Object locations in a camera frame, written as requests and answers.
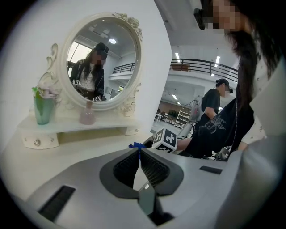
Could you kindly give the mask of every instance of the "drawer knob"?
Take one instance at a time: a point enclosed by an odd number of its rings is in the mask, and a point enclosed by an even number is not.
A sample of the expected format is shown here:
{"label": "drawer knob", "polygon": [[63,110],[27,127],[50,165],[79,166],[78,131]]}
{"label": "drawer knob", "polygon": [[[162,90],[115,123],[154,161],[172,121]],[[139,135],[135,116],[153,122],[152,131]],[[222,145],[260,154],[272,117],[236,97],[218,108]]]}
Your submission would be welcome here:
{"label": "drawer knob", "polygon": [[41,141],[39,139],[34,141],[34,145],[35,146],[40,146],[41,145]]}

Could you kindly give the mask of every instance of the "pink glass bottle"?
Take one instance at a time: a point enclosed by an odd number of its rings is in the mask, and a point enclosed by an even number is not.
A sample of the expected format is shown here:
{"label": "pink glass bottle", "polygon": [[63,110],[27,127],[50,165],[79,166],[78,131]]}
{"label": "pink glass bottle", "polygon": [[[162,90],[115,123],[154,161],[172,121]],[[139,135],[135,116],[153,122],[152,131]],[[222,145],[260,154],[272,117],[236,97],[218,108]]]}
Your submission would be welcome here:
{"label": "pink glass bottle", "polygon": [[91,109],[93,105],[92,101],[86,102],[86,108],[81,111],[80,123],[84,125],[92,125],[95,122],[95,116],[93,110]]}

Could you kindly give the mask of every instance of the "white shirt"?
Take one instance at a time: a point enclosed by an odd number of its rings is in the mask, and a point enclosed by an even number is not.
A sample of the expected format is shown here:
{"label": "white shirt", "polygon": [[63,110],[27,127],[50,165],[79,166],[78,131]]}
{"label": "white shirt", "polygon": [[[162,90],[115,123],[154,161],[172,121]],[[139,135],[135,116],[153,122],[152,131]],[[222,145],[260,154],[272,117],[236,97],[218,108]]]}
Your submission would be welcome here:
{"label": "white shirt", "polygon": [[[260,60],[258,59],[256,65],[255,75],[253,79],[252,99],[256,97],[256,95],[259,92],[261,92],[268,84],[267,66],[264,57],[262,56],[260,43],[256,42],[256,44],[257,44],[257,53],[258,55],[261,56],[261,59]],[[252,142],[261,140],[266,136],[263,126],[261,125],[258,117],[255,115],[255,113],[253,114],[253,116],[254,116],[254,124],[241,140],[246,144],[251,144]]]}
{"label": "white shirt", "polygon": [[86,79],[84,79],[84,70],[81,73],[80,76],[80,87],[88,90],[88,91],[94,91],[95,87],[94,87],[94,82],[93,82],[93,75],[92,75],[92,70],[94,67],[94,64],[90,63],[90,70],[89,70],[89,74],[88,77]]}

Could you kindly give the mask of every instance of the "white vanity table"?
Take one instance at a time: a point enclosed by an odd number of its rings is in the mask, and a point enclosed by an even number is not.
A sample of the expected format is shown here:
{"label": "white vanity table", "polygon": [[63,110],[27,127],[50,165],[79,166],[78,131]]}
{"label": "white vanity table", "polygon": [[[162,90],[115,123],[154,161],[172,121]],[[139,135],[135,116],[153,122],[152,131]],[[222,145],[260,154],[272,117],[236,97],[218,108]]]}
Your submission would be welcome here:
{"label": "white vanity table", "polygon": [[[135,68],[118,96],[104,102],[93,102],[96,121],[92,125],[83,125],[78,120],[87,98],[79,95],[70,82],[67,54],[83,27],[102,21],[121,26],[132,37]],[[47,57],[48,70],[40,82],[52,83],[59,91],[55,112],[50,123],[38,125],[34,111],[30,111],[0,156],[1,177],[9,192],[25,201],[37,188],[67,167],[127,149],[128,145],[143,143],[151,136],[151,133],[140,132],[140,121],[133,116],[136,92],[141,85],[142,40],[138,20],[126,14],[101,13],[80,21],[63,45],[52,45],[51,56]]]}

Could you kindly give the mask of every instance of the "green glass cup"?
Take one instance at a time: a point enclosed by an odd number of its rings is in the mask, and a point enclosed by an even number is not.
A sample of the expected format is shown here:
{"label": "green glass cup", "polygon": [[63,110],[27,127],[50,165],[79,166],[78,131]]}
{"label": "green glass cup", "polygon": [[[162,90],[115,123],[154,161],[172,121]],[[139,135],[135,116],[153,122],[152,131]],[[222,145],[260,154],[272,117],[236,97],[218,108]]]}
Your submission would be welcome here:
{"label": "green glass cup", "polygon": [[55,102],[52,98],[44,99],[34,97],[35,117],[39,125],[49,123],[54,106]]}

